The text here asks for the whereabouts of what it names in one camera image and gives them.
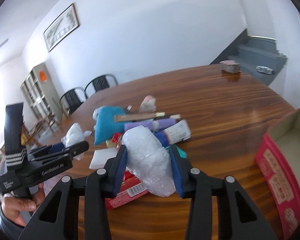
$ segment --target silver screw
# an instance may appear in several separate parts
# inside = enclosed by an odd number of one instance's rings
[[[70,177],[69,176],[64,176],[61,179],[62,182],[69,182],[70,181]]]
[[[199,174],[199,173],[200,173],[200,170],[199,170],[199,169],[197,169],[197,168],[192,168],[192,169],[190,170],[190,172],[191,172],[192,174],[195,174],[195,175],[197,175],[197,174]]]
[[[227,176],[227,177],[226,177],[226,181],[229,182],[229,183],[234,183],[234,182],[235,182],[235,179],[234,179],[234,177],[232,177],[232,176]]]
[[[105,170],[105,169],[99,169],[99,170],[97,170],[97,173],[98,173],[99,175],[103,175],[103,174],[106,173],[106,170]]]

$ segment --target staircase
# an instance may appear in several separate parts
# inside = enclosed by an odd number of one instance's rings
[[[241,70],[269,85],[287,62],[287,57],[277,51],[275,40],[248,37],[248,43],[238,46],[238,55],[229,56],[241,65]],[[266,66],[274,71],[271,75],[259,73],[256,66]]]

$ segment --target human hand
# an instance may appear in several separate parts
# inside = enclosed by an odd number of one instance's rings
[[[38,185],[39,191],[31,199],[17,198],[10,193],[3,196],[1,203],[2,212],[12,222],[25,227],[26,223],[20,216],[20,211],[35,211],[45,199],[43,183]]]

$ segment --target open cardboard box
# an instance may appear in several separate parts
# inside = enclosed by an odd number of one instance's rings
[[[256,162],[280,215],[284,239],[300,223],[300,109],[264,135]]]

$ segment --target teal object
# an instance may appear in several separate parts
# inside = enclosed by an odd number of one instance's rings
[[[180,149],[177,145],[176,145],[176,147],[178,149],[180,157],[186,159],[187,158],[187,153],[184,150]]]
[[[119,106],[104,106],[100,109],[95,125],[94,145],[111,139],[116,132],[124,132],[126,122],[114,122],[115,115],[123,115],[125,112]]]

